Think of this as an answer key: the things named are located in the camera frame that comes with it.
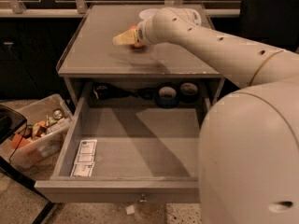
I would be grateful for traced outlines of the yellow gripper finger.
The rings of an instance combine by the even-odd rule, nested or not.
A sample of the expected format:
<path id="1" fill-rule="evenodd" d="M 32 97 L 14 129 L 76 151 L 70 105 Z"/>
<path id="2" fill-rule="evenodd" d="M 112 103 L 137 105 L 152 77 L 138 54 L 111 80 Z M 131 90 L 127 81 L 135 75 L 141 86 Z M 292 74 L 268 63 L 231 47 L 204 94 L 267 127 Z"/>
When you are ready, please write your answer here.
<path id="1" fill-rule="evenodd" d="M 136 29 L 129 29 L 120 35 L 114 36 L 112 42 L 116 46 L 135 45 L 137 43 Z"/>

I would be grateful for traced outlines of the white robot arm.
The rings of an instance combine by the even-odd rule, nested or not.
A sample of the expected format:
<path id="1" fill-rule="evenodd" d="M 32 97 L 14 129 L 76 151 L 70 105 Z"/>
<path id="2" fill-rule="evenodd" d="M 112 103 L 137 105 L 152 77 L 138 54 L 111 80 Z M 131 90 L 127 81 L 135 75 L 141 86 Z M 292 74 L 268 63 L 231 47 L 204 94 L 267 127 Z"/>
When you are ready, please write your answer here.
<path id="1" fill-rule="evenodd" d="M 180 45 L 232 81 L 200 131 L 203 224 L 299 224 L 299 57 L 166 7 L 115 45 Z"/>

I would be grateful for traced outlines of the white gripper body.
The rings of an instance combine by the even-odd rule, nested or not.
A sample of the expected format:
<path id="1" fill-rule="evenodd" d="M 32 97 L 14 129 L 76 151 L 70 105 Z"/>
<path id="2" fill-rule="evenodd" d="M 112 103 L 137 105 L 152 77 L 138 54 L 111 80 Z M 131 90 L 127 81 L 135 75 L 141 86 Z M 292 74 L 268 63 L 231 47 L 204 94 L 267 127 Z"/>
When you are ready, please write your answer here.
<path id="1" fill-rule="evenodd" d="M 155 38 L 152 30 L 152 19 L 141 21 L 136 29 L 137 40 L 143 45 L 153 45 Z"/>

